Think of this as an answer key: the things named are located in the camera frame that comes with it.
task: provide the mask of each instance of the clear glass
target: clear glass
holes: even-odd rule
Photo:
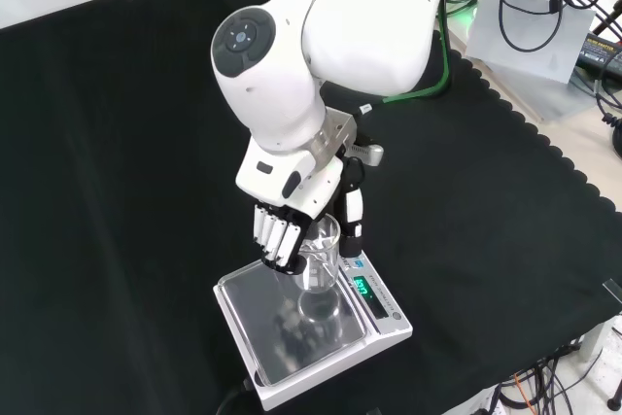
[[[321,294],[334,286],[339,270],[340,235],[339,223],[330,214],[309,226],[299,250],[307,265],[301,274],[294,276],[303,291]]]

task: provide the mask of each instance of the digital scale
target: digital scale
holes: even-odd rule
[[[340,258],[336,284],[321,294],[260,260],[223,277],[214,293],[264,410],[412,334],[365,254]]]

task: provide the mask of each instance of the scale display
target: scale display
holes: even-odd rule
[[[376,318],[376,320],[381,320],[382,318],[389,318],[387,310],[385,310],[385,307],[382,306],[382,303],[380,303],[380,300],[373,292],[364,276],[353,277],[352,280],[354,281],[354,285],[357,286],[359,294],[363,297],[363,300],[365,300],[367,306],[369,306],[369,309],[371,310],[371,313],[373,313],[373,316]]]

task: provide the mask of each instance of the black cloth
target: black cloth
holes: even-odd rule
[[[0,31],[2,413],[208,414],[244,379],[212,287],[255,259],[248,132],[209,45],[265,1],[97,0]],[[438,414],[616,312],[620,215],[452,62],[444,96],[362,121],[386,150],[364,247],[413,336],[275,415]]]

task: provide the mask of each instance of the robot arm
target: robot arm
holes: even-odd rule
[[[359,167],[343,160],[356,124],[327,109],[320,86],[412,89],[428,62],[439,1],[270,0],[235,12],[216,32],[216,78],[251,130],[236,184],[258,201],[254,238],[270,267],[296,272],[307,227],[336,197],[342,235],[361,237]]]

